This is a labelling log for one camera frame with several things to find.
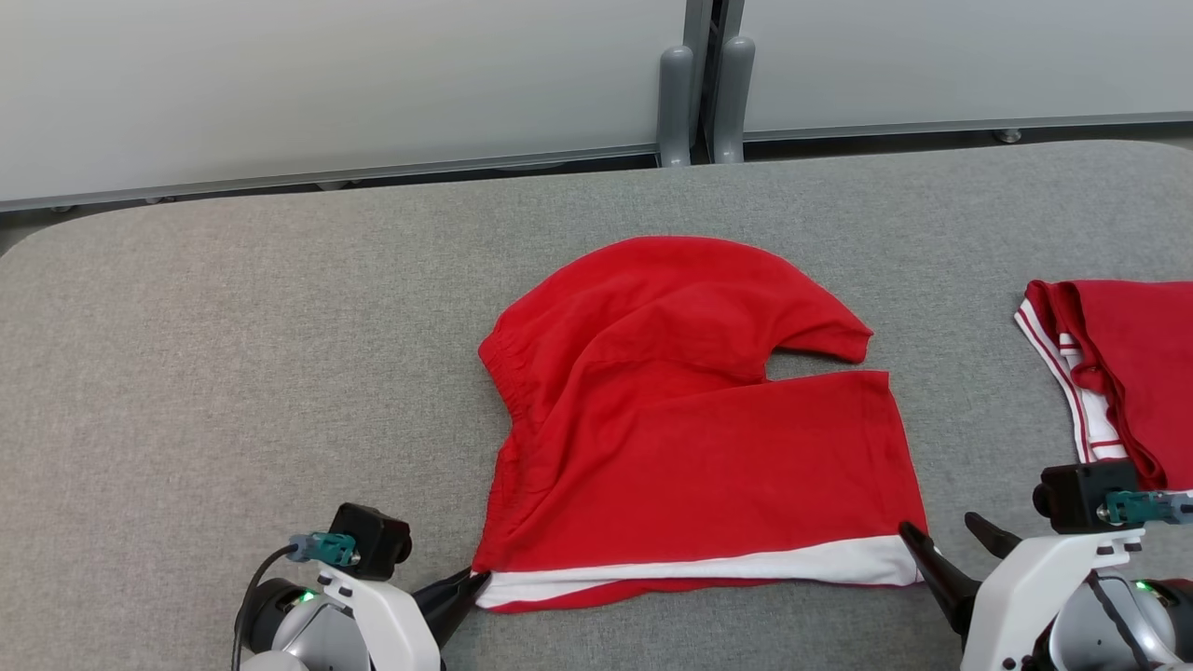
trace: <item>floor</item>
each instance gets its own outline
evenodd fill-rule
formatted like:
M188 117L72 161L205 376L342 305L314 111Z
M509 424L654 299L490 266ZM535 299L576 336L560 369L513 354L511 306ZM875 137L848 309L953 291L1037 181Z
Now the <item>floor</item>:
M1052 129L1028 129L1024 130L1020 143L1034 142L1061 142L1069 140L1143 140L1152 142L1164 142L1193 149L1193 123L1169 123L1146 125L1102 125L1082 128L1052 128ZM774 161L789 159L808 159L816 156L841 156L853 154L885 154L895 152L925 152L934 149L957 149L964 147L988 147L999 144L993 134L987 131L966 133L933 133L915 135L888 135L869 137L837 137L827 140L796 140L785 142L762 142L746 146L746 159L750 161ZM709 162L707 150L703 142L698 142L693 150L693 161L698 164ZM373 186L390 186L396 184L418 184L426 181L459 181L469 179L515 179L524 174L543 173L575 173L595 172L611 170L644 168L654 166L654 159L641 156L632 159L607 159L596 161L577 161L546 171L472 171L460 173L366 179L359 184L347 186L348 189L369 189ZM202 198L225 198L243 197L254 193L280 193L316 191L317 186L286 186L279 189L262 189L253 191L234 191L225 193L210 193L204 196L185 196L179 199ZM16 213L0 213L0 256L8 251L26 235L36 233L43 228L54 226L72 218L79 218L103 211L154 207L143 201L130 201L122 203L104 203L97 205L80 205L68 213L52 213L47 209L26 210Z

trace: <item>garment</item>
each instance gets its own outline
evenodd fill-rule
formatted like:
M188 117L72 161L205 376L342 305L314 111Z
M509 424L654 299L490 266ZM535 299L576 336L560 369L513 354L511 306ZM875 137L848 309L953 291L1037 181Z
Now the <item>garment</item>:
M1077 458L1130 458L1149 490L1193 488L1193 282L1028 284L1015 322L1064 389Z
M639 238L563 267L481 345L512 418L474 571L480 605L916 579L923 528L888 374L772 382L778 347L858 363L870 330L787 261Z

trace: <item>white panel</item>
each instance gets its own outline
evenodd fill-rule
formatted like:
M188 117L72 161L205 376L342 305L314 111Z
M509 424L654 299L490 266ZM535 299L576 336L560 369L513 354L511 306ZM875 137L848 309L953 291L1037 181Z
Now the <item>white panel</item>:
M1189 0L744 0L746 131L1193 111Z
M685 0L2 0L0 201L654 142Z

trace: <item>caster wheel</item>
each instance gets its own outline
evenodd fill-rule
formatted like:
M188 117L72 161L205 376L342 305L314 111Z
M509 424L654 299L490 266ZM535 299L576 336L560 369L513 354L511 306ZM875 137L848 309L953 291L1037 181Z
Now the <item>caster wheel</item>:
M1007 128L1003 130L995 130L994 138L1003 144L1014 144L1024 138L1024 134L1020 133L1018 128Z

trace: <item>gray metal post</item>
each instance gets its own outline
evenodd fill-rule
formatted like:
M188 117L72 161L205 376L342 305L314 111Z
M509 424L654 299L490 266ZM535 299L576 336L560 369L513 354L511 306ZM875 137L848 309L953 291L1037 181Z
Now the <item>gray metal post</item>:
M692 100L694 60L687 47L672 47L659 60L659 165L692 165L688 106Z
M754 41L734 37L721 48L721 79L717 82L717 103L712 116L712 161L740 164L742 133L746 124L746 99L749 78L754 70Z

